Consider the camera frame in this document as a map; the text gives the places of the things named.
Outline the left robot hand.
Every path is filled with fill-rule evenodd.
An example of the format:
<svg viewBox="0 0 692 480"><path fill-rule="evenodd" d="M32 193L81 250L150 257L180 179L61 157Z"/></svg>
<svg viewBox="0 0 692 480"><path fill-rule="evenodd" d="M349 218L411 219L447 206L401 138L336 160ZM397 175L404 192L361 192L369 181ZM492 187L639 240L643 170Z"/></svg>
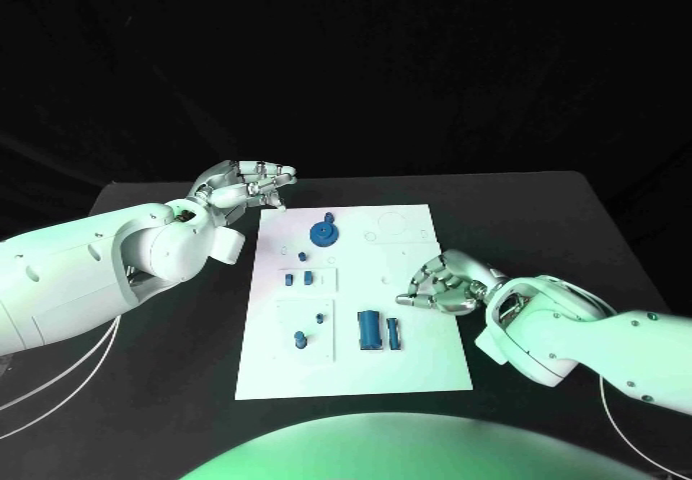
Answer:
<svg viewBox="0 0 692 480"><path fill-rule="evenodd" d="M188 197L222 211L271 206L286 208L278 189L297 183L289 165L260 160L225 160L198 177Z"/></svg>

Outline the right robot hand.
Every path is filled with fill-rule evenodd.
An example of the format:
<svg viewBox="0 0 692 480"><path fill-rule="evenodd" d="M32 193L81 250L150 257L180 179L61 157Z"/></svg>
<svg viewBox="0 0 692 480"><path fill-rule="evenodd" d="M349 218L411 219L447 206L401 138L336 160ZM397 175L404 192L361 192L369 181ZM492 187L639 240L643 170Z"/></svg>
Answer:
<svg viewBox="0 0 692 480"><path fill-rule="evenodd" d="M486 306L509 276L467 253L446 250L414 274L398 305L466 316Z"/></svg>

